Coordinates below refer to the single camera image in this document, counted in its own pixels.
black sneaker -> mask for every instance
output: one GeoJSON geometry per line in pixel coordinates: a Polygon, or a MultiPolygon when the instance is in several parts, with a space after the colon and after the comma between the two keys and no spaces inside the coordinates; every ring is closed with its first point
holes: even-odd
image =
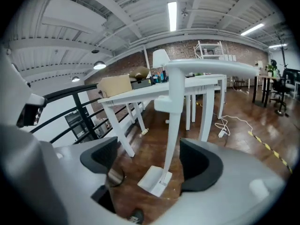
{"type": "Polygon", "coordinates": [[[135,224],[142,224],[144,221],[144,213],[141,209],[135,209],[127,220],[135,224]]]}

floor tape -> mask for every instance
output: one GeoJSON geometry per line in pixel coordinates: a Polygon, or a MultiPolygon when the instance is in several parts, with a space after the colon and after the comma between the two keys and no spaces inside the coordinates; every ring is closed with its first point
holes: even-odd
{"type": "Polygon", "coordinates": [[[250,131],[248,131],[248,133],[253,136],[257,141],[259,141],[260,143],[262,143],[268,150],[270,150],[271,152],[274,153],[275,157],[277,157],[278,159],[281,160],[281,162],[288,168],[288,170],[290,171],[290,173],[293,173],[291,167],[287,164],[287,162],[282,159],[279,155],[278,152],[274,151],[268,144],[264,143],[259,137],[255,136],[253,133],[251,133],[250,131]]]}

white plastic base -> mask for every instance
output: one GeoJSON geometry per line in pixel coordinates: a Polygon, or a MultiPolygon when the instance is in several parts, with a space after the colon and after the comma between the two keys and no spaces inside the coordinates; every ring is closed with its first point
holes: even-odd
{"type": "Polygon", "coordinates": [[[163,169],[161,167],[151,166],[137,185],[152,195],[160,197],[172,177],[172,173],[168,172],[164,182],[160,182],[162,174],[163,169]]]}

black railing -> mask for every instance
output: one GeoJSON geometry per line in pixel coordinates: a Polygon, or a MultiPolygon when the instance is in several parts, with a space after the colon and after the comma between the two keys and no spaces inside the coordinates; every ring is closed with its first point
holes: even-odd
{"type": "MultiPolygon", "coordinates": [[[[91,84],[91,85],[82,85],[82,86],[78,86],[78,87],[74,87],[74,88],[70,88],[70,89],[65,89],[65,90],[62,90],[62,91],[58,91],[58,92],[54,92],[54,93],[51,93],[51,94],[48,94],[46,96],[44,96],[48,103],[51,103],[53,101],[56,101],[58,99],[61,99],[61,98],[65,98],[67,96],[73,96],[73,99],[75,101],[75,104],[76,104],[76,107],[73,107],[67,111],[64,111],[58,115],[56,115],[55,117],[47,120],[46,122],[42,123],[41,125],[37,126],[35,129],[31,130],[31,133],[35,133],[37,132],[38,130],[40,130],[41,128],[45,127],[46,125],[48,125],[49,123],[57,120],[58,118],[61,118],[62,116],[64,115],[67,115],[73,111],[76,111],[78,110],[80,116],[81,116],[81,120],[76,122],[75,124],[73,124],[72,126],[70,126],[68,129],[62,131],[60,134],[58,134],[55,138],[53,138],[50,142],[53,143],[55,142],[56,140],[60,139],[63,135],[67,134],[68,132],[72,131],[75,127],[77,127],[78,125],[82,124],[82,123],[85,123],[85,126],[87,128],[87,132],[84,133],[83,135],[81,135],[77,141],[74,143],[74,144],[77,144],[77,143],[80,143],[83,139],[85,139],[87,136],[90,135],[90,137],[92,139],[98,139],[98,138],[103,138],[105,137],[113,128],[111,127],[110,129],[107,130],[107,132],[105,132],[102,136],[98,137],[98,135],[95,133],[95,130],[98,129],[101,125],[105,124],[108,119],[105,119],[104,121],[102,121],[100,124],[96,125],[93,127],[93,124],[90,123],[89,119],[93,116],[96,116],[97,114],[101,113],[104,111],[104,109],[99,109],[98,111],[94,112],[93,114],[89,115],[89,116],[86,116],[85,115],[85,112],[83,110],[83,107],[85,107],[86,105],[88,104],[91,104],[91,103],[94,103],[94,102],[97,102],[98,100],[100,100],[101,98],[96,98],[94,100],[91,100],[89,102],[86,102],[86,103],[81,103],[80,102],[80,99],[78,97],[78,93],[80,92],[83,92],[83,91],[88,91],[88,90],[92,90],[92,89],[96,89],[97,88],[97,84],[91,84]]],[[[115,114],[118,114],[120,113],[122,110],[124,110],[126,108],[126,106],[122,107],[121,109],[119,109],[118,111],[116,111],[115,114]]],[[[126,116],[128,115],[128,113],[122,117],[119,122],[121,122],[126,116]]]]}

ceiling light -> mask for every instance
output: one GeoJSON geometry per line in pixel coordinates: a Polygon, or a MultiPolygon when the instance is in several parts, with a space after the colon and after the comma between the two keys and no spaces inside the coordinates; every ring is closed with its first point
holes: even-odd
{"type": "Polygon", "coordinates": [[[106,67],[106,65],[103,61],[98,61],[98,62],[95,62],[95,64],[94,64],[94,69],[95,70],[100,70],[100,69],[103,69],[105,67],[106,67]]]}
{"type": "Polygon", "coordinates": [[[269,48],[275,48],[275,47],[285,47],[287,46],[287,44],[278,44],[278,45],[273,45],[273,46],[270,46],[269,48]]]}
{"type": "Polygon", "coordinates": [[[169,9],[169,20],[170,20],[170,31],[176,31],[177,23],[177,2],[168,3],[169,9]]]}
{"type": "Polygon", "coordinates": [[[77,82],[77,81],[79,81],[79,80],[80,80],[80,78],[77,77],[77,76],[75,76],[75,77],[72,78],[72,82],[77,82]]]}
{"type": "Polygon", "coordinates": [[[261,28],[262,26],[264,26],[264,25],[261,23],[261,24],[255,26],[255,27],[253,27],[253,28],[251,28],[251,29],[249,29],[249,30],[243,32],[243,33],[241,34],[241,36],[244,36],[244,35],[246,35],[246,34],[248,34],[248,33],[250,33],[250,32],[253,32],[253,31],[256,30],[256,29],[261,28]]]}

